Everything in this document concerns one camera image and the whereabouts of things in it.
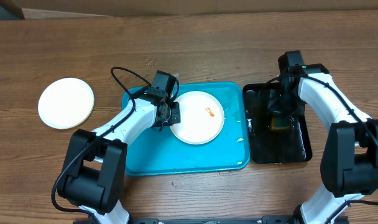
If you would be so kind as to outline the green yellow sponge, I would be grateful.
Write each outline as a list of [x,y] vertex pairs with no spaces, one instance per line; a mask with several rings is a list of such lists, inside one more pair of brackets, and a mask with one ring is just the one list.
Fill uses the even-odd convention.
[[288,118],[279,118],[272,116],[270,120],[269,129],[271,131],[282,131],[289,129],[291,127],[291,122]]

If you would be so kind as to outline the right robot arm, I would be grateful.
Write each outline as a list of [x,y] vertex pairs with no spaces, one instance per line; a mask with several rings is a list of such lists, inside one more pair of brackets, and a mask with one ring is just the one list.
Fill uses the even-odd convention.
[[261,147],[297,145],[291,131],[305,105],[328,131],[322,183],[297,207],[291,223],[346,223],[340,214],[351,205],[378,206],[363,199],[378,189],[378,119],[354,106],[322,64],[280,66],[280,75],[262,85],[258,98],[261,114],[250,126]]

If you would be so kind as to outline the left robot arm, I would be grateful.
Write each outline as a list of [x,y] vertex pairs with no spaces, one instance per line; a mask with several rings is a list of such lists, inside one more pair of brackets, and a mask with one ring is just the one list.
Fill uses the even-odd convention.
[[146,129],[179,123],[176,97],[170,88],[145,86],[102,127],[74,132],[52,189],[54,207],[85,213],[91,223],[129,223],[119,201],[128,147]]

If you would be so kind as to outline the white plate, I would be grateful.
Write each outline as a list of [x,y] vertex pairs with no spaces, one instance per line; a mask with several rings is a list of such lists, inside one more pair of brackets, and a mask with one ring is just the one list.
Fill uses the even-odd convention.
[[95,105],[94,93],[78,78],[63,78],[50,84],[38,102],[40,119],[51,128],[70,129],[84,122]]
[[224,110],[221,103],[204,91],[189,91],[176,102],[180,107],[180,122],[170,127],[182,142],[192,145],[212,141],[224,126]]

